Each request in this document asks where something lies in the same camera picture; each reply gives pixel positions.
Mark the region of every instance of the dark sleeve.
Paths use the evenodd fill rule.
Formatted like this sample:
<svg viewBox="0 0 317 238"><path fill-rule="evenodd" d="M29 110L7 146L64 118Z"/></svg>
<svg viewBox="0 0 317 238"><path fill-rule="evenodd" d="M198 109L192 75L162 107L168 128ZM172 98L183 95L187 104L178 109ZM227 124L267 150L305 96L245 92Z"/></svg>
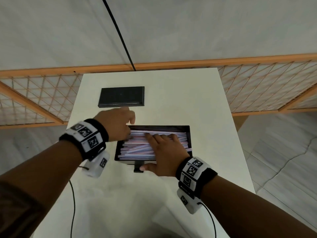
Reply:
<svg viewBox="0 0 317 238"><path fill-rule="evenodd" d="M0 182L0 237L30 237L43 214L39 202L20 189Z"/></svg>

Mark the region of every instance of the person's right hand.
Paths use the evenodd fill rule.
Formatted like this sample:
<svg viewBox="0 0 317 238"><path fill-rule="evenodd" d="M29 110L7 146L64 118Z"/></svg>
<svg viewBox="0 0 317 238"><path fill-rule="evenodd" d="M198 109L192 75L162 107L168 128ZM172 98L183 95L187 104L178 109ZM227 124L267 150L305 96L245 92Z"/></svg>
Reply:
<svg viewBox="0 0 317 238"><path fill-rule="evenodd" d="M180 163L189 157L188 152L180 143L176 135L150 135L145 134L146 139L151 145L157 164L144 164L140 167L141 171L151 171L157 176L174 176Z"/></svg>

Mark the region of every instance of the hand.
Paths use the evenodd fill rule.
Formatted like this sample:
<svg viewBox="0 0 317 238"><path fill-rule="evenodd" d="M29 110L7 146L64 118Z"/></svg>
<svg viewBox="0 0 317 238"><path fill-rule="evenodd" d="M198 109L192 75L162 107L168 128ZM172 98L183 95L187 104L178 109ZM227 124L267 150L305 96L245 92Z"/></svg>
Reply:
<svg viewBox="0 0 317 238"><path fill-rule="evenodd" d="M130 134L130 128L126 124L134 124L135 113L129 107L113 108L99 112L94 119L107 130L109 142L125 140Z"/></svg>
<svg viewBox="0 0 317 238"><path fill-rule="evenodd" d="M140 167L141 171L151 171L157 176L176 176L176 170L180 163L189 157L188 152L180 143L176 135L150 135L145 134L151 145L157 164L145 164Z"/></svg>

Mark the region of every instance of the person's left hand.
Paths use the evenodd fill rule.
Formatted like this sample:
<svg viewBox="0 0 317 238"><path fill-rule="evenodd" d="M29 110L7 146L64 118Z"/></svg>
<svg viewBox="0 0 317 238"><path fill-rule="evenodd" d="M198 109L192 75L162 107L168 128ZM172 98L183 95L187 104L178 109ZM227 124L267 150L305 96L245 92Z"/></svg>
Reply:
<svg viewBox="0 0 317 238"><path fill-rule="evenodd" d="M134 124L135 113L129 107L113 108L99 112L95 117L108 132L109 142L125 140L130 134L130 128L126 125Z"/></svg>

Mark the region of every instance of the forearm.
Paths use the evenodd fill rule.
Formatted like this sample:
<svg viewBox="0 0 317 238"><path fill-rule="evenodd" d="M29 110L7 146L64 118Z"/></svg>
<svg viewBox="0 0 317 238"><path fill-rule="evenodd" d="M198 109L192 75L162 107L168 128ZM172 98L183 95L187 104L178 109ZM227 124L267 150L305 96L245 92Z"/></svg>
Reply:
<svg viewBox="0 0 317 238"><path fill-rule="evenodd" d="M75 145L59 141L0 176L37 200L48 211L82 162Z"/></svg>
<svg viewBox="0 0 317 238"><path fill-rule="evenodd" d="M201 200L230 237L317 237L317 233L280 208L216 176Z"/></svg>

